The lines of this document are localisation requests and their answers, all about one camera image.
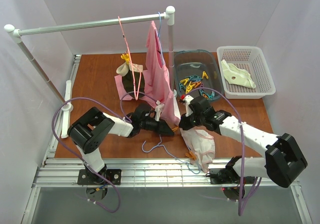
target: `white end cap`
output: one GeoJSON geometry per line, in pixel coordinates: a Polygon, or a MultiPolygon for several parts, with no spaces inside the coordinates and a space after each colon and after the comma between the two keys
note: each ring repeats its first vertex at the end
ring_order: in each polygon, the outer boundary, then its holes
{"type": "Polygon", "coordinates": [[[168,6],[165,10],[165,14],[169,16],[168,21],[166,22],[167,25],[174,25],[175,24],[175,7],[168,6]]]}
{"type": "Polygon", "coordinates": [[[19,29],[16,29],[12,24],[6,24],[4,30],[10,35],[15,43],[21,43],[21,36],[19,35],[19,29]]]}

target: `gray floor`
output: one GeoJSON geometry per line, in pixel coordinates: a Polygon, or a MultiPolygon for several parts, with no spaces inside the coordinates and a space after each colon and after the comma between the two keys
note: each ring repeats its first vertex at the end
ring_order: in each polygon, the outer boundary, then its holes
{"type": "MultiPolygon", "coordinates": [[[[291,189],[260,187],[242,217],[234,202],[206,199],[221,197],[220,188],[121,188],[120,210],[110,214],[80,199],[83,188],[42,188],[33,224],[300,224],[291,189]]],[[[117,197],[110,189],[102,201],[114,208],[117,197]]]]}

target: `white plastic basket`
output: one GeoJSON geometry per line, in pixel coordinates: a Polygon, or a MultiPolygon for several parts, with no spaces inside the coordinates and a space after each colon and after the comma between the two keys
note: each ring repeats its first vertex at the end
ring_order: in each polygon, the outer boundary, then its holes
{"type": "Polygon", "coordinates": [[[260,48],[254,46],[222,46],[216,51],[226,98],[258,99],[276,92],[265,56],[260,48]],[[221,65],[223,59],[248,71],[257,87],[252,89],[229,84],[224,77],[221,65]]]}

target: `laundry basket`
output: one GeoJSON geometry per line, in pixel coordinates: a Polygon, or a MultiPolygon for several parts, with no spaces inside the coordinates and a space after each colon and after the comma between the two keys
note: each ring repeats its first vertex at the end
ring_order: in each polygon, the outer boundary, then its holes
{"type": "Polygon", "coordinates": [[[265,56],[260,48],[254,46],[222,46],[216,51],[226,98],[258,99],[276,92],[265,56]],[[248,71],[257,87],[253,89],[229,84],[224,78],[222,60],[248,71]]]}

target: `pale green cloth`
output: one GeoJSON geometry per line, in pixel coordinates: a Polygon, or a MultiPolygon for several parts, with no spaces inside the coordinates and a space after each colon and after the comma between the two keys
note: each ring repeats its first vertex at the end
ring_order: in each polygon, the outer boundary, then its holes
{"type": "Polygon", "coordinates": [[[237,68],[233,63],[221,61],[224,78],[229,84],[236,84],[247,88],[256,88],[251,75],[244,69],[237,68]]]}

